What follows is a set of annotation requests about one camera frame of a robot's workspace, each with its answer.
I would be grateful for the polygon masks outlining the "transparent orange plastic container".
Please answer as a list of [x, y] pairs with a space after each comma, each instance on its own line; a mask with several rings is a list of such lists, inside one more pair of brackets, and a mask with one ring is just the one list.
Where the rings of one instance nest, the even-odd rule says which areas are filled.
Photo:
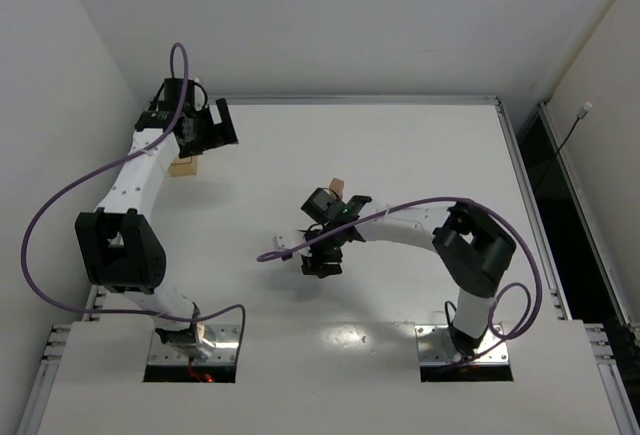
[[194, 176], [198, 172], [198, 156], [175, 159], [168, 168], [171, 177]]

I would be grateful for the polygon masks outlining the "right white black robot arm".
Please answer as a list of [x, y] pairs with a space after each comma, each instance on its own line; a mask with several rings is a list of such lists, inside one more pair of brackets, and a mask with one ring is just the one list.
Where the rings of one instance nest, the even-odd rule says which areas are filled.
[[451, 343], [465, 358], [475, 354], [516, 250], [513, 238], [488, 214], [467, 202], [393, 212], [368, 196], [344, 202], [321, 188], [301, 210], [318, 225], [304, 232], [310, 247], [301, 255], [301, 270], [308, 276], [341, 274], [342, 246], [351, 242], [391, 242], [437, 254], [458, 286], [457, 308], [448, 322]]

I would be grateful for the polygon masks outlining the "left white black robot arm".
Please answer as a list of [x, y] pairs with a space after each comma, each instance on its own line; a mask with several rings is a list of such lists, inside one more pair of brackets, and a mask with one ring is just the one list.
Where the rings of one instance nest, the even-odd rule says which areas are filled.
[[130, 152], [108, 194], [75, 221], [89, 281], [149, 311], [163, 344], [195, 358], [213, 347], [197, 305], [166, 276], [151, 214], [166, 176], [194, 175], [206, 151], [237, 143], [225, 100], [196, 80], [164, 80], [135, 124]]

